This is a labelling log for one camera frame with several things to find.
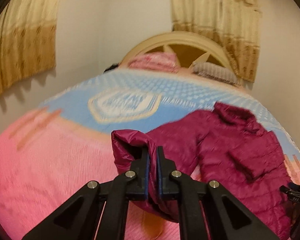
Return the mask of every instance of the wooden headboard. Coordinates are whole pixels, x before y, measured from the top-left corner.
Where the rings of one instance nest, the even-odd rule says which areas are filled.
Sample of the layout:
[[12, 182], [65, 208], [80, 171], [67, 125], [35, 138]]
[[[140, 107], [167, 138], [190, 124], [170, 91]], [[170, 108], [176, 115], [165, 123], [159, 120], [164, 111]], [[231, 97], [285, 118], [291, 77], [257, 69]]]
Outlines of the wooden headboard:
[[160, 34], [141, 42], [123, 58], [120, 65], [126, 65], [136, 55], [157, 51], [176, 53], [180, 65], [185, 68], [194, 61], [200, 61], [212, 62], [232, 71], [220, 45], [204, 36], [183, 31]]

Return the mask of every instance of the gray pillow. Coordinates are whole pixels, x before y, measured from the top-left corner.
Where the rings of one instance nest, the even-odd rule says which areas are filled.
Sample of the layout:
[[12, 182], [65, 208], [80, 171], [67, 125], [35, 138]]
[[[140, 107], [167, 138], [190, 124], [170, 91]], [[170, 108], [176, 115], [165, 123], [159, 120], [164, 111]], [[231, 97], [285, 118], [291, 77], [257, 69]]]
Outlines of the gray pillow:
[[240, 86], [240, 81], [237, 76], [225, 67], [210, 62], [193, 62], [191, 67], [192, 73], [197, 75]]

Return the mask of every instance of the magenta jacket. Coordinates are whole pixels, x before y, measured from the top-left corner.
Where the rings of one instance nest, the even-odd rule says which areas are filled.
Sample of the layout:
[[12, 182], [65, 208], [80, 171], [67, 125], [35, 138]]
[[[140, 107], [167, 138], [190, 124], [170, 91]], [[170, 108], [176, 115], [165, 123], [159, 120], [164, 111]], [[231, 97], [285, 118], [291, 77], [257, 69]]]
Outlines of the magenta jacket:
[[142, 209], [178, 220], [177, 204], [158, 198], [156, 147], [163, 146], [165, 157], [173, 160], [179, 171], [190, 175], [199, 165], [203, 182], [219, 181], [280, 239], [289, 238], [290, 205], [279, 191], [281, 185], [290, 182], [282, 149], [275, 134], [267, 132], [249, 110], [217, 102], [213, 111], [194, 111], [146, 134], [113, 131], [112, 147], [119, 173], [129, 170], [141, 146], [149, 149], [152, 199], [136, 203]]

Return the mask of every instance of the beige curtain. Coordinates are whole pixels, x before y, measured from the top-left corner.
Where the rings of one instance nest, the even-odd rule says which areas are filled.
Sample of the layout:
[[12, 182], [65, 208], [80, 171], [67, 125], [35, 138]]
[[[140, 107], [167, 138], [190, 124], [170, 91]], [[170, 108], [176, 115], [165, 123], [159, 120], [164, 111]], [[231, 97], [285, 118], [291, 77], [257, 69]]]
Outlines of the beige curtain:
[[11, 0], [0, 15], [0, 94], [54, 68], [59, 0]]
[[258, 0], [171, 0], [174, 30], [219, 43], [237, 76], [254, 82], [259, 57]]

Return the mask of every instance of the blue blanket section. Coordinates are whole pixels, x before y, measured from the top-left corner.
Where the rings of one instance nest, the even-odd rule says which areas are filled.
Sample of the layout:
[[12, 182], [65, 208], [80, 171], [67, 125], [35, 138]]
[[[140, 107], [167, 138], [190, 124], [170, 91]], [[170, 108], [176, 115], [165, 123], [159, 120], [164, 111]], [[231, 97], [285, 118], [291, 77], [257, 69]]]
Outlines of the blue blanket section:
[[146, 133], [196, 109], [213, 109], [216, 101], [251, 110], [258, 122], [276, 133], [284, 153], [300, 160], [300, 152], [289, 135], [257, 100], [204, 80], [119, 69], [82, 82], [41, 106], [48, 106], [49, 111], [62, 108], [63, 118], [103, 133], [119, 129]]

